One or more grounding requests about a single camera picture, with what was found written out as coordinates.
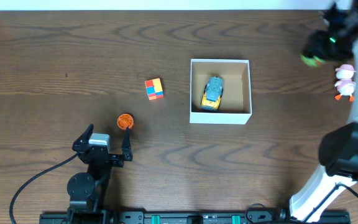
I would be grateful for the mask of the pink white duck toy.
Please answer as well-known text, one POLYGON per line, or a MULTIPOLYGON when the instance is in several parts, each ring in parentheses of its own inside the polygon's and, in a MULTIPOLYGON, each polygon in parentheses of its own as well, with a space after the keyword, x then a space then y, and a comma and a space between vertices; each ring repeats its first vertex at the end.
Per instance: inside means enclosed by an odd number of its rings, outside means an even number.
POLYGON ((335 69, 337 82, 334 84, 338 94, 334 97, 340 100, 343 96, 348 96, 349 101, 354 101, 353 93, 356 90, 356 82, 353 81, 355 69, 350 64, 343 64, 335 69))

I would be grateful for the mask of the multicoloured puzzle cube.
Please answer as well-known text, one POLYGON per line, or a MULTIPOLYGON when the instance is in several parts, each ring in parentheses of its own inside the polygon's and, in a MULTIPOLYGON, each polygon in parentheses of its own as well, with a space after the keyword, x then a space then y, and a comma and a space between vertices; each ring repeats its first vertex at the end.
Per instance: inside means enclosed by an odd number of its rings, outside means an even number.
POLYGON ((164 97, 162 82, 159 78, 145 81, 145 88, 149 100, 156 100, 164 97))

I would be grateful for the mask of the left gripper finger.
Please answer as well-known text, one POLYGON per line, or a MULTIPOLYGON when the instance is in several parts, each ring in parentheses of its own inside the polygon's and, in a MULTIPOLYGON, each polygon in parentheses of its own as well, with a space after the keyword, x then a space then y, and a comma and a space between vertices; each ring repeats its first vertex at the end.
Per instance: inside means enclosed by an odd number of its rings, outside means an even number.
POLYGON ((85 132, 81 134, 73 143, 72 149, 75 152, 83 152, 87 150, 89 145, 89 140, 91 138, 91 135, 93 133, 94 125, 90 124, 85 132))
POLYGON ((131 149, 131 143, 129 139, 129 133, 130 129, 127 127, 124 133, 124 139, 122 140, 122 155, 124 156, 125 161, 132 161, 133 160, 133 154, 131 149))

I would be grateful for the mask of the green ball with red numbers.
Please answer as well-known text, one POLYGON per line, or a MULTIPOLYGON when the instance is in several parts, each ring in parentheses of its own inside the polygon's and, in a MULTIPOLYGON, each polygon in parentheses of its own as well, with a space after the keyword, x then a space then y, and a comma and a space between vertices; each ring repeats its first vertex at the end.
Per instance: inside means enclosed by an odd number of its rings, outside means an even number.
POLYGON ((324 59, 313 54, 301 54, 300 58, 309 67, 320 67, 326 62, 324 59))

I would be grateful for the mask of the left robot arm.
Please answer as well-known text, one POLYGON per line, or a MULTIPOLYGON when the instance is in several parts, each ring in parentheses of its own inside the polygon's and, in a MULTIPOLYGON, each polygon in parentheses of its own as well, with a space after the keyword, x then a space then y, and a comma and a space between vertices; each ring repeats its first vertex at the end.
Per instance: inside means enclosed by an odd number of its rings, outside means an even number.
POLYGON ((67 184, 70 208, 77 212, 97 211, 103 201, 111 169, 123 167, 125 161, 133 159, 129 128, 124 131, 121 154, 111 154, 109 135, 94 133, 93 128, 94 125, 90 124, 72 147, 78 158, 88 166, 86 172, 75 174, 67 184))

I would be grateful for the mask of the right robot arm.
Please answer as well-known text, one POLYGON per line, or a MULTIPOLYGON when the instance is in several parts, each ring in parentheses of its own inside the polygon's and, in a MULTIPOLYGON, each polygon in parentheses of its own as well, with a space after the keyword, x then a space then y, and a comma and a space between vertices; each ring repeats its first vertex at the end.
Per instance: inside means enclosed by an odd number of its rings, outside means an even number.
POLYGON ((290 198, 289 210, 280 215, 285 223, 346 223, 340 212, 325 209, 344 190, 358 183, 358 1, 348 11, 335 4, 324 12, 327 30, 308 37, 301 59, 311 67, 326 61, 342 63, 336 69, 338 90, 352 101, 347 124, 324 136, 319 146, 319 165, 304 187, 290 198))

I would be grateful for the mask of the yellow grey toy truck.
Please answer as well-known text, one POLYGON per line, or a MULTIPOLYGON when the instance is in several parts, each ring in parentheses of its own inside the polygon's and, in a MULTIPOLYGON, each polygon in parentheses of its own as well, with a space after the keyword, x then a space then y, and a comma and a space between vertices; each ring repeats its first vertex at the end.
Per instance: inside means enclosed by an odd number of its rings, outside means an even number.
POLYGON ((217 111, 223 97, 224 81, 220 77, 210 77, 201 98, 201 108, 217 111))

